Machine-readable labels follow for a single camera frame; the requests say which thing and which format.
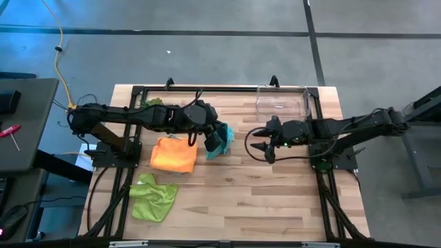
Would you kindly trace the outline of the red-handled screwdriver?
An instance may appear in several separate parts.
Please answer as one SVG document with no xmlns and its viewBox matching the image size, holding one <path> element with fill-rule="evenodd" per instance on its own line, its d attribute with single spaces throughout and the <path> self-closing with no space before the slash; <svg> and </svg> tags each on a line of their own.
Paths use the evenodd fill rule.
<svg viewBox="0 0 441 248">
<path fill-rule="evenodd" d="M 20 152 L 20 148 L 19 148 L 19 146 L 18 146 L 18 144 L 17 144 L 17 142 L 16 142 L 16 140 L 14 138 L 14 133 L 19 131 L 20 129 L 21 129 L 20 125 L 12 125 L 12 126 L 6 128 L 6 129 L 0 131 L 0 138 L 5 138 L 7 136 L 10 136 L 12 138 L 12 140 L 13 140 L 13 142 L 14 142 L 14 144 L 15 144 L 15 146 L 16 146 L 16 148 L 17 148 L 17 150 L 19 152 Z"/>
</svg>

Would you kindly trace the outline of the dark low desk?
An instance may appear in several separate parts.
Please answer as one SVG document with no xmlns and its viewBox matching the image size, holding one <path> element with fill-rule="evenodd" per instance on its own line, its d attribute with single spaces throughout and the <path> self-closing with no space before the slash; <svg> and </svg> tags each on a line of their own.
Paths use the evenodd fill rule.
<svg viewBox="0 0 441 248">
<path fill-rule="evenodd" d="M 0 211 L 0 218 L 16 205 L 24 205 L 28 202 L 38 201 L 41 187 L 46 178 L 46 171 L 43 169 L 33 169 L 26 173 L 14 174 L 12 177 L 14 179 L 12 188 L 6 198 L 6 203 L 2 211 Z M 30 225 L 33 221 L 35 204 L 29 204 L 27 209 L 28 213 L 19 223 L 15 233 L 8 240 L 0 240 L 0 245 L 26 241 Z"/>
</svg>

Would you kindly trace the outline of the green microfiber towel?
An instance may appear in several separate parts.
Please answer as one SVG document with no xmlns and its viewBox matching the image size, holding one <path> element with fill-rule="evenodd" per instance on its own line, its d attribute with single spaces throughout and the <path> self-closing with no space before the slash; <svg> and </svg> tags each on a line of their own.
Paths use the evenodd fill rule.
<svg viewBox="0 0 441 248">
<path fill-rule="evenodd" d="M 178 185 L 158 184 L 153 174 L 139 174 L 130 186 L 129 196 L 133 200 L 132 217 L 153 223 L 161 223 L 172 209 L 178 193 Z"/>
</svg>

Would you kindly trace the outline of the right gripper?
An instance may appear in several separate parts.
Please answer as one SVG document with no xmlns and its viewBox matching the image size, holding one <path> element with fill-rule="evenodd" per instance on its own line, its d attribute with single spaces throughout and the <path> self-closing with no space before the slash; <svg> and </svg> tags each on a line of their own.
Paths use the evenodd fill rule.
<svg viewBox="0 0 441 248">
<path fill-rule="evenodd" d="M 263 141 L 261 143 L 251 143 L 250 145 L 264 152 L 265 159 L 272 164 L 277 160 L 281 161 L 281 158 L 276 158 L 276 148 L 307 144 L 310 131 L 306 122 L 291 120 L 282 123 L 277 116 L 272 116 L 265 127 L 256 128 L 252 135 L 270 138 L 269 144 Z"/>
</svg>

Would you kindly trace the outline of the grey side table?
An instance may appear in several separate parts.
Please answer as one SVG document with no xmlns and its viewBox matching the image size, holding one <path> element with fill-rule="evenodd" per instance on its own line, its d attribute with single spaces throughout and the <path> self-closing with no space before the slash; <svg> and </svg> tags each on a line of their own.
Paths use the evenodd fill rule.
<svg viewBox="0 0 441 248">
<path fill-rule="evenodd" d="M 0 138 L 0 173 L 25 172 L 32 168 L 59 81 L 57 79 L 2 79 L 0 92 L 21 93 L 16 112 L 0 115 L 1 129 L 21 128 Z"/>
</svg>

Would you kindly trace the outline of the silver metal bracket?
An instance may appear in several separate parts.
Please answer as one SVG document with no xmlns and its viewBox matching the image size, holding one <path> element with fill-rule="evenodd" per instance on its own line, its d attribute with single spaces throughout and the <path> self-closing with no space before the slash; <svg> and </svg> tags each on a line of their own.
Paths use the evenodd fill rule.
<svg viewBox="0 0 441 248">
<path fill-rule="evenodd" d="M 147 240 L 120 240 L 110 242 L 108 248 L 144 248 L 148 245 Z"/>
<path fill-rule="evenodd" d="M 302 242 L 302 248 L 341 248 L 339 243 L 334 242 Z"/>
</svg>

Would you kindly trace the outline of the teal microfiber towel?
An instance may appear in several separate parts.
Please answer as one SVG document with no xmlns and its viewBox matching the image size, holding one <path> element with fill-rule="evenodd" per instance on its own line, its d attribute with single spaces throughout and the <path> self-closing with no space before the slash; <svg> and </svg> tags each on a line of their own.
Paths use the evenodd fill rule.
<svg viewBox="0 0 441 248">
<path fill-rule="evenodd" d="M 212 152 L 206 151 L 207 160 L 214 160 L 218 155 L 226 154 L 234 141 L 234 131 L 226 123 L 221 123 L 214 133 L 219 137 L 220 145 Z"/>
</svg>

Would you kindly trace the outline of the black computer mouse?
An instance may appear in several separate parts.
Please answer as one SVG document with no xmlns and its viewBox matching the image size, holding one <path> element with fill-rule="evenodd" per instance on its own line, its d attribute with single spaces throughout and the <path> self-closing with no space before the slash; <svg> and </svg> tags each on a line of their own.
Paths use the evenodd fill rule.
<svg viewBox="0 0 441 248">
<path fill-rule="evenodd" d="M 28 209 L 24 205 L 16 205 L 8 210 L 0 218 L 0 240 L 8 240 L 14 236 L 27 214 Z"/>
</svg>

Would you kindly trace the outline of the clear plastic bin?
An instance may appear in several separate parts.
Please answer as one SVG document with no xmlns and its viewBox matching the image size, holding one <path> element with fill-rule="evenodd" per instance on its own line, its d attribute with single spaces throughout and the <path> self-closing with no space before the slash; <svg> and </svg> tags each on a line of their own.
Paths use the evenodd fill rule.
<svg viewBox="0 0 441 248">
<path fill-rule="evenodd" d="M 305 87 L 259 85 L 256 90 L 258 122 L 277 116 L 282 122 L 303 121 L 311 114 L 310 93 Z"/>
</svg>

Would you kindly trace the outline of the orange microfiber towel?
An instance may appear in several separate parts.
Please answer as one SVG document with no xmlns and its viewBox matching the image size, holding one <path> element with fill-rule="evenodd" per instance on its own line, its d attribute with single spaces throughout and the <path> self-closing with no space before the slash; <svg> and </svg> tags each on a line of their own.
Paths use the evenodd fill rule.
<svg viewBox="0 0 441 248">
<path fill-rule="evenodd" d="M 152 148 L 150 167 L 167 172 L 192 173 L 197 159 L 197 146 L 187 140 L 163 137 Z"/>
</svg>

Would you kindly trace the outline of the dark metal table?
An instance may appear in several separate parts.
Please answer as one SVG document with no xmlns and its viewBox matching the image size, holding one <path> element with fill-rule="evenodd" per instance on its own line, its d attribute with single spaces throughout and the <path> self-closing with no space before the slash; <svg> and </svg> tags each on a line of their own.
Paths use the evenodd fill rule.
<svg viewBox="0 0 441 248">
<path fill-rule="evenodd" d="M 417 180 L 415 191 L 402 194 L 403 200 L 441 196 L 441 86 L 409 104 L 403 112 L 409 130 L 402 135 L 410 166 Z"/>
</svg>

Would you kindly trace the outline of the black aluminium rig frame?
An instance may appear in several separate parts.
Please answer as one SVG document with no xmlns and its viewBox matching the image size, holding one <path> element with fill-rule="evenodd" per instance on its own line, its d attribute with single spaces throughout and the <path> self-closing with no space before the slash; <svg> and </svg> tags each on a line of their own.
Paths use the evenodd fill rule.
<svg viewBox="0 0 441 248">
<path fill-rule="evenodd" d="M 273 165 L 248 156 L 244 137 L 264 125 L 256 110 L 255 85 L 214 85 L 203 90 L 203 99 L 216 108 L 218 117 L 235 132 L 227 154 L 205 158 L 205 137 L 197 140 L 198 158 L 191 174 L 172 174 L 149 167 L 151 151 L 164 133 L 141 130 L 141 161 L 134 170 L 152 173 L 158 184 L 178 185 L 175 203 L 161 223 L 132 217 L 133 199 L 127 206 L 123 239 L 222 240 L 222 241 L 325 241 L 326 235 L 316 174 L 306 160 Z M 358 230 L 370 236 L 359 186 L 352 174 L 334 172 L 339 201 Z M 90 227 L 109 205 L 116 169 L 109 168 L 93 193 Z"/>
</svg>

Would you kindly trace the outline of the small potted succulent plant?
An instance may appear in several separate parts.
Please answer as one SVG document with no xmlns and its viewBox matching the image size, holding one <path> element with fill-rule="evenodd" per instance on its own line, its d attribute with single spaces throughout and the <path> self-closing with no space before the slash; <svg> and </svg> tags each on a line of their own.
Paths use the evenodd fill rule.
<svg viewBox="0 0 441 248">
<path fill-rule="evenodd" d="M 140 100 L 140 107 L 142 108 L 147 108 L 152 105 L 163 105 L 163 101 L 160 98 Z"/>
</svg>

